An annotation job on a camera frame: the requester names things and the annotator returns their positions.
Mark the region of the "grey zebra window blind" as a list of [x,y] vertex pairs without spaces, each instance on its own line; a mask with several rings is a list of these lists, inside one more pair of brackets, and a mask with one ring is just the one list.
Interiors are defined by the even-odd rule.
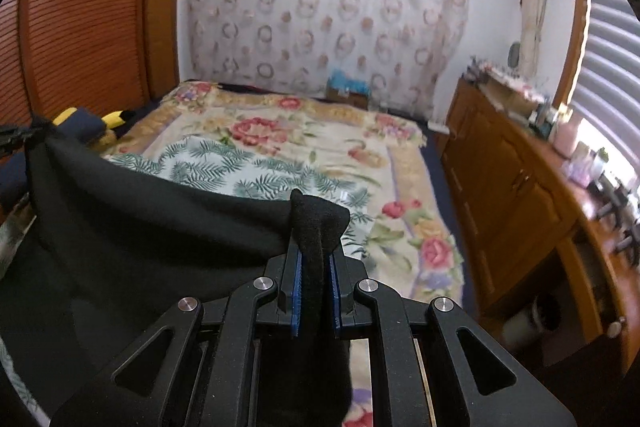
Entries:
[[590,0],[572,105],[639,167],[639,20],[628,0]]

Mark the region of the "small round desk fan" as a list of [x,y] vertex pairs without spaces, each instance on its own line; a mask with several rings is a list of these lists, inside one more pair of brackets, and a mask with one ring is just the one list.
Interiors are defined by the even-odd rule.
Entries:
[[518,64],[520,64],[520,52],[521,52],[521,43],[519,41],[514,41],[511,43],[508,59],[506,60],[506,64],[510,69],[517,69]]

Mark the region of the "wooden sideboard cabinet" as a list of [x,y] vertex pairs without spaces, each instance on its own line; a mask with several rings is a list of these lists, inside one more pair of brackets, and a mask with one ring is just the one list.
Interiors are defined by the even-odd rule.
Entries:
[[627,372],[639,353],[639,270],[615,250],[622,233],[596,218],[596,200],[568,181],[552,147],[460,80],[442,150],[480,316],[504,320],[547,282],[567,276],[582,337],[605,335]]

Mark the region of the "floral bed blanket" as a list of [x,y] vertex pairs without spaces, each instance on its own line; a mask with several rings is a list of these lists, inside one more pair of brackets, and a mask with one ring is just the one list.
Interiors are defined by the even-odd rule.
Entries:
[[400,295],[461,301],[464,260],[425,124],[346,104],[188,81],[106,153],[115,164],[224,195],[293,190],[349,210],[345,254]]

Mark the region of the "cardboard box with blue cloth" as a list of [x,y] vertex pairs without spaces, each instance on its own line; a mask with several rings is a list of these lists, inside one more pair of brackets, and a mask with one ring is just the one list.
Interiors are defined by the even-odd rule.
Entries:
[[339,69],[334,69],[326,83],[326,99],[334,103],[343,103],[367,110],[370,87],[359,79],[349,77]]

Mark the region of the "spare black gripper on sideboard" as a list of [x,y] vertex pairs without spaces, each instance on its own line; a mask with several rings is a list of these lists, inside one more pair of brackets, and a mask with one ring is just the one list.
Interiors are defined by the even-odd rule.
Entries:
[[613,218],[613,230],[622,233],[614,247],[614,254],[625,254],[633,268],[639,266],[639,218],[634,212],[631,191],[620,179],[612,183],[605,173],[590,186],[598,193],[603,205],[596,210],[598,221]]

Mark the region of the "black printed t-shirt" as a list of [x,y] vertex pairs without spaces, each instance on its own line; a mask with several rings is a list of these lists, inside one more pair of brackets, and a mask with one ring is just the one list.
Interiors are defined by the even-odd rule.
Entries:
[[260,396],[266,426],[337,426],[352,401],[347,348],[333,332],[326,257],[349,213],[299,192],[226,196],[112,164],[87,148],[1,281],[1,336],[18,376],[55,412],[181,298],[228,296],[296,243],[302,323],[271,343]]

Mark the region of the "open cardboard box with clutter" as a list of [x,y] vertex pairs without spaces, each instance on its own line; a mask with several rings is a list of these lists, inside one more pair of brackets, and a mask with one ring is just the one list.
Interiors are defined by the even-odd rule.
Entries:
[[531,86],[526,78],[484,58],[471,57],[466,75],[487,96],[496,109],[528,119],[548,98]]

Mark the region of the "navy folded garment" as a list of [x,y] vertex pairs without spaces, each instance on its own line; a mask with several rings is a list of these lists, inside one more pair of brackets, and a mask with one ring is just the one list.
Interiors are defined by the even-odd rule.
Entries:
[[10,157],[1,157],[1,210],[13,210],[21,200],[29,195],[36,206],[41,199],[51,198],[51,193],[61,183],[64,176],[64,162],[82,159],[88,155],[87,145],[67,136],[46,120],[48,133],[35,145],[25,145]]

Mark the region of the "circle patterned sheer curtain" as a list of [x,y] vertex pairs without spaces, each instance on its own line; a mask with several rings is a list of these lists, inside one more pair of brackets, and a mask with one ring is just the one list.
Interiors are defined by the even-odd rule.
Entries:
[[375,103],[430,118],[469,0],[188,0],[201,80],[322,96],[332,78]]

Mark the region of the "pink jar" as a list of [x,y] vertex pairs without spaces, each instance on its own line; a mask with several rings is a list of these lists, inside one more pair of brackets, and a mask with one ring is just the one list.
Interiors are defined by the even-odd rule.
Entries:
[[581,122],[582,115],[575,112],[556,122],[552,140],[553,150],[556,153],[564,158],[572,157],[579,142],[578,131]]

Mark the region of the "wooden louvered wardrobe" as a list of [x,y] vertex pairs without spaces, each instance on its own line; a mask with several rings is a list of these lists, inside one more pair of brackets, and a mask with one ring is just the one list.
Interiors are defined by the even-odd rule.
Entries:
[[1,120],[137,109],[179,82],[177,0],[2,0]]

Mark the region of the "palm leaf bed sheet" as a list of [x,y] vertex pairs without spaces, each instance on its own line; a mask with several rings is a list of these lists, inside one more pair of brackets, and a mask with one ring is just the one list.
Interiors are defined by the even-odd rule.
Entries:
[[1,366],[40,423],[180,298],[256,277],[319,208],[343,207],[351,256],[373,225],[363,183],[197,136],[150,156],[54,138],[6,175],[35,220],[1,277]]

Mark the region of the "yellow plush toy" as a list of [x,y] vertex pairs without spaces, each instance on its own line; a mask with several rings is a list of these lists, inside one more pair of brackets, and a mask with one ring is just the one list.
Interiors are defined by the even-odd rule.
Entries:
[[134,110],[116,110],[103,117],[96,116],[83,107],[70,107],[53,119],[53,124],[67,136],[84,144],[102,139],[110,130],[125,126],[136,116]]

